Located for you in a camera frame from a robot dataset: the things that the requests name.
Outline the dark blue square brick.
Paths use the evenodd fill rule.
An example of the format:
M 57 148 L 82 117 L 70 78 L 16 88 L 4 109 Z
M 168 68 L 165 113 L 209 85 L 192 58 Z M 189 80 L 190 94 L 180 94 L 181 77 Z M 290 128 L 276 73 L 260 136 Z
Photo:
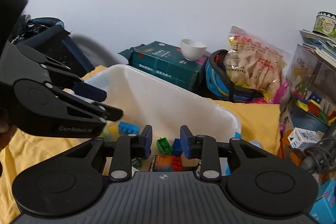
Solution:
M 175 138 L 172 144 L 173 151 L 171 152 L 172 156 L 180 157 L 183 154 L 183 149 L 181 145 L 181 140 Z

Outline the blue long brick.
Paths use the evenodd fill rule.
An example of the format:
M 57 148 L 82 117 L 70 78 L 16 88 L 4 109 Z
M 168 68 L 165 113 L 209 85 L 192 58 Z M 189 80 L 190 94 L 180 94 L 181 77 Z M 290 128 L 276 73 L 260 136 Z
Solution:
M 135 124 L 120 121 L 118 124 L 118 131 L 120 135 L 129 135 L 129 134 L 137 135 L 140 131 L 140 127 Z

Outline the yellow cloth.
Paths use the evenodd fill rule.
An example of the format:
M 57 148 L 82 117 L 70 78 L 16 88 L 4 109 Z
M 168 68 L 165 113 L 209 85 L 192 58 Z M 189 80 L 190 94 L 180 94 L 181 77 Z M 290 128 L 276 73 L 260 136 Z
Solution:
M 243 104 L 210 100 L 231 112 L 241 121 L 241 135 L 246 141 L 257 141 L 263 149 L 276 155 L 280 147 L 278 105 Z M 1 223 L 10 223 L 19 209 L 11 185 L 24 169 L 57 155 L 78 144 L 75 139 L 48 139 L 29 135 L 9 126 L 1 115 Z

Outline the yellow small brick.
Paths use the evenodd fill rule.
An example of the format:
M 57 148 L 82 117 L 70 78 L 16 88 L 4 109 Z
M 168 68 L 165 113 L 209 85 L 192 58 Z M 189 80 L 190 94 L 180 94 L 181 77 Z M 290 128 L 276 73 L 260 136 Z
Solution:
M 108 126 L 107 130 L 106 130 L 106 138 L 109 141 L 116 141 L 119 138 L 120 134 L 119 134 L 119 130 L 118 130 L 118 126 Z

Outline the small white box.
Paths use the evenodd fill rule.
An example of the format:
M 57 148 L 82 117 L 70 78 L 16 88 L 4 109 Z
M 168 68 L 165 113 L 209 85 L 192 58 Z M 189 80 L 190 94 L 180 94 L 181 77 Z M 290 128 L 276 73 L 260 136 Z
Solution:
M 315 131 L 295 127 L 288 135 L 288 141 L 292 148 L 303 151 L 307 147 L 318 143 L 320 138 Z

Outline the dark blue chair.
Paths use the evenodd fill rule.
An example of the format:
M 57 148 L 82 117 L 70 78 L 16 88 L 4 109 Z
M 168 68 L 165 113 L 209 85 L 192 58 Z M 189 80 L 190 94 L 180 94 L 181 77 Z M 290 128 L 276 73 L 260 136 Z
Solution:
M 68 66 L 80 77 L 94 70 L 93 64 L 71 39 L 70 32 L 58 18 L 32 19 L 29 15 L 22 15 L 9 36 L 9 42 L 27 45 Z

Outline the round patterned tin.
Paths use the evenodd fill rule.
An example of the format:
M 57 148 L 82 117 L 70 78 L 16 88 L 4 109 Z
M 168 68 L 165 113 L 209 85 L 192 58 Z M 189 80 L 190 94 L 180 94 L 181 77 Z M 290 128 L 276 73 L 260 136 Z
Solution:
M 335 26 L 335 14 L 326 11 L 320 11 L 315 18 L 313 32 L 324 35 L 331 39 L 335 39 Z

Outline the orange translucent brick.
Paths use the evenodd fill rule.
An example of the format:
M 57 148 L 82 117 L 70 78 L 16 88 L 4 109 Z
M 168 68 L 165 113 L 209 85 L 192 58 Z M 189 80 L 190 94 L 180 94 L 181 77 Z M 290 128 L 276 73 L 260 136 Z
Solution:
M 156 155 L 154 172 L 171 172 L 173 170 L 171 155 Z

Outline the red long brick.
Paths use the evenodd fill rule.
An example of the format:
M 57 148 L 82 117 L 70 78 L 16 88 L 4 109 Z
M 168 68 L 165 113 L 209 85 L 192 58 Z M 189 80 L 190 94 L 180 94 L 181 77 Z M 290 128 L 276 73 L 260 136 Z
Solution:
M 173 172 L 183 171 L 182 158 L 180 156 L 171 156 L 171 166 Z

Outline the green small brick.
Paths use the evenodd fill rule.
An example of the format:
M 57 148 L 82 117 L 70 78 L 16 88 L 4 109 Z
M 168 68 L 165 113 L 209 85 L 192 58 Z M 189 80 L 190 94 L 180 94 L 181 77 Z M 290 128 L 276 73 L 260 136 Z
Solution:
M 173 147 L 166 138 L 157 139 L 157 148 L 161 154 L 171 155 L 173 152 Z

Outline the white ceramic bowl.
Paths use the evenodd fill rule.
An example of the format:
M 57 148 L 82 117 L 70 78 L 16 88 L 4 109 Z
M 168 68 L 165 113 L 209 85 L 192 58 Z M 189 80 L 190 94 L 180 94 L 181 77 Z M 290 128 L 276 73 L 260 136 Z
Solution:
M 190 61 L 197 61 L 205 53 L 207 46 L 191 39 L 181 40 L 181 53 Z

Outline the white plastic storage bin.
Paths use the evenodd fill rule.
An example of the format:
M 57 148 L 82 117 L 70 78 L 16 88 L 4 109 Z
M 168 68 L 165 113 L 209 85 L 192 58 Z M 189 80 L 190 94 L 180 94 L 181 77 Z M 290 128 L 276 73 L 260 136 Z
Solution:
M 157 155 L 157 139 L 169 142 L 187 125 L 194 135 L 209 135 L 228 142 L 242 131 L 230 110 L 158 77 L 127 65 L 114 65 L 86 79 L 107 92 L 104 104 L 123 110 L 123 122 L 153 128 L 151 155 Z

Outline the green toy in bin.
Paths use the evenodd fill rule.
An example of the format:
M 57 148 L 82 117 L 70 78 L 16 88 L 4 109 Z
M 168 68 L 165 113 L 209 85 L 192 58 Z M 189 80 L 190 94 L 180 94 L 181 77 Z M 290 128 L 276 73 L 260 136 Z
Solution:
M 131 161 L 131 166 L 139 169 L 142 167 L 142 160 L 140 158 L 135 158 Z

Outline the dark green book box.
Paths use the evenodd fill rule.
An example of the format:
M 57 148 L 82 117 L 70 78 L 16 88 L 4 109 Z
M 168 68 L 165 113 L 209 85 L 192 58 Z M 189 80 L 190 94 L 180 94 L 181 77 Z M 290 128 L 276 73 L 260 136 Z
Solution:
M 205 75 L 208 57 L 187 60 L 181 49 L 162 42 L 131 47 L 119 53 L 128 64 L 188 91 L 195 91 Z

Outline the snack bag of crackers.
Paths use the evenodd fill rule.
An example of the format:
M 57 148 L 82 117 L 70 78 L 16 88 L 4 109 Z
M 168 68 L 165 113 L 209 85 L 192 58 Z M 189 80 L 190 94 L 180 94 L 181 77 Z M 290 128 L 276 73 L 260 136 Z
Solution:
M 236 87 L 272 101 L 283 85 L 282 71 L 290 54 L 236 26 L 231 27 L 228 41 L 231 48 L 223 61 L 228 78 Z

